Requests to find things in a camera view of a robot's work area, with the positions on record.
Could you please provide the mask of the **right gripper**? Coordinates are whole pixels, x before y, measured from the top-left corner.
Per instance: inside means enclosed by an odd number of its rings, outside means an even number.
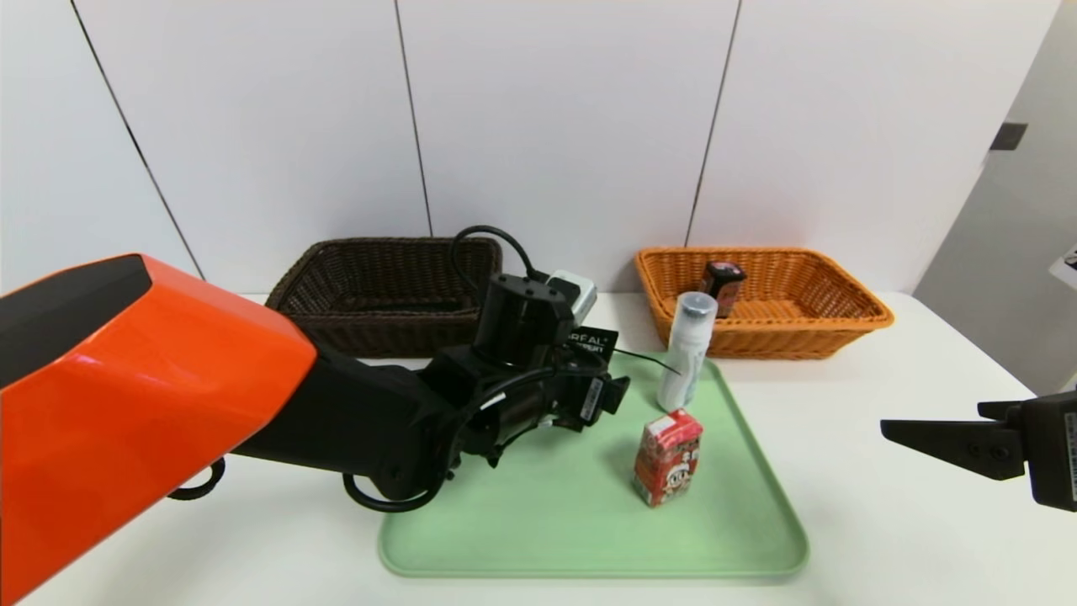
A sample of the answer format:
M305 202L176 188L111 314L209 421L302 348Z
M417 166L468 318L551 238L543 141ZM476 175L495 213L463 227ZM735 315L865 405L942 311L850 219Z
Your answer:
M1024 476L1027 460L1033 499L1073 513L1076 391L1029 401L980 401L977 412L993 421L882 419L878 426L893 443L996 481ZM1020 431L1004 423L1020 421L1023 446Z

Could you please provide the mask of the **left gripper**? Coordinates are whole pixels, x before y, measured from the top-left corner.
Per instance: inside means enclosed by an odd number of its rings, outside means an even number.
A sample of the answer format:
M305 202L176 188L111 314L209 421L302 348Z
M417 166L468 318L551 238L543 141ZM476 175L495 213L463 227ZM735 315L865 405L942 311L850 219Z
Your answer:
M602 410L618 411L631 377L585 372L530 372L504 389L504 437L535 428L581 431L597 422Z

